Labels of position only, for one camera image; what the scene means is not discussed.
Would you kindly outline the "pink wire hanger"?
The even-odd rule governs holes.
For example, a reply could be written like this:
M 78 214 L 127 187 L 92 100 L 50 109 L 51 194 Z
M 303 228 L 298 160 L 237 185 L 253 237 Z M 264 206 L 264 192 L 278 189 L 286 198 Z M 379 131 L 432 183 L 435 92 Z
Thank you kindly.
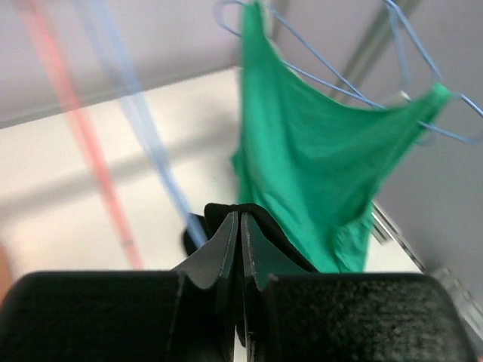
M 139 248 L 134 242 L 128 219 L 122 208 L 115 183 L 109 173 L 99 140 L 89 114 L 72 86 L 62 51 L 49 26 L 40 1 L 18 1 L 20 16 L 48 76 L 52 90 L 71 123 L 71 130 L 91 168 L 103 203 L 118 237 L 118 242 L 130 266 L 144 268 Z

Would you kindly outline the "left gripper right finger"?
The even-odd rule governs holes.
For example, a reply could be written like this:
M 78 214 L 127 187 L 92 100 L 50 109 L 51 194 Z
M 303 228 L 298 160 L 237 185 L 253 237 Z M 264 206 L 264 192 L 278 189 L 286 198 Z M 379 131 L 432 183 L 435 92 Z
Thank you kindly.
M 241 259 L 244 291 L 264 291 L 313 276 L 266 238 L 248 213 L 241 215 Z

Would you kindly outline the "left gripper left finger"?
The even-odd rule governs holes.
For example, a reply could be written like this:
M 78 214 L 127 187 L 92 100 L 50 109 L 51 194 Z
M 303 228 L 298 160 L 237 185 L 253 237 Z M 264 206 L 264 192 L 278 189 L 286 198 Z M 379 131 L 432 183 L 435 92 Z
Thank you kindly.
M 232 283 L 238 235 L 238 216 L 229 213 L 214 236 L 191 256 L 175 266 L 200 290 L 227 290 Z

